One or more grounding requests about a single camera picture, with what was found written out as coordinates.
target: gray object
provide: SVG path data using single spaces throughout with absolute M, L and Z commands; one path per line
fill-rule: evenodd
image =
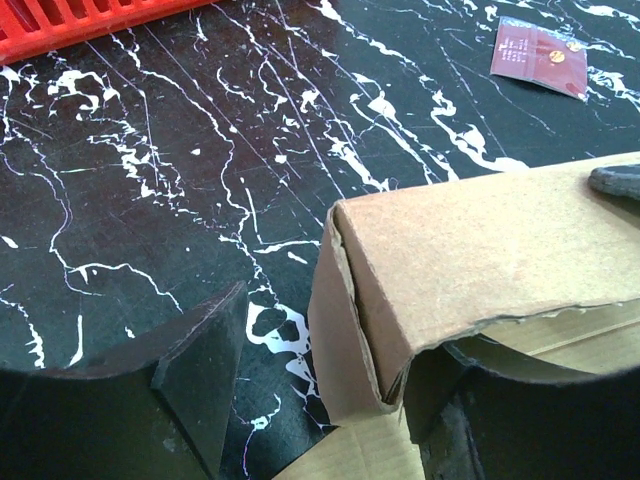
M 595 168 L 589 186 L 599 192 L 640 200 L 640 164 Z

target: cardboard corner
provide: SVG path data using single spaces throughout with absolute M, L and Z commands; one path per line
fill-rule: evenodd
M 331 423 L 347 425 L 390 413 L 382 401 L 373 356 L 361 328 L 356 291 L 340 231 L 336 203 L 328 212 L 308 309 L 318 389 Z

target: red packet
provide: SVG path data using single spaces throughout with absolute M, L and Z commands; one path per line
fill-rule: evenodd
M 586 101 L 586 47 L 569 35 L 501 17 L 491 74 L 536 83 Z

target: black and white marble surface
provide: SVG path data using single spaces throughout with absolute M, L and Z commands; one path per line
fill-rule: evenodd
M 501 15 L 589 43 L 586 103 L 489 76 Z M 246 280 L 223 471 L 271 478 L 331 429 L 327 208 L 640 150 L 639 57 L 636 0 L 226 0 L 4 67 L 0 361 L 72 365 Z

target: cardboard box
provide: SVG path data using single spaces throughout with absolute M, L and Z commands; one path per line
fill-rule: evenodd
M 529 383 L 640 365 L 640 209 L 587 185 L 593 168 L 630 163 L 640 154 L 338 202 L 308 312 L 331 421 L 396 410 L 429 351 L 419 373 L 433 418 L 463 375 L 437 347 L 481 331 L 535 357 L 487 367 Z

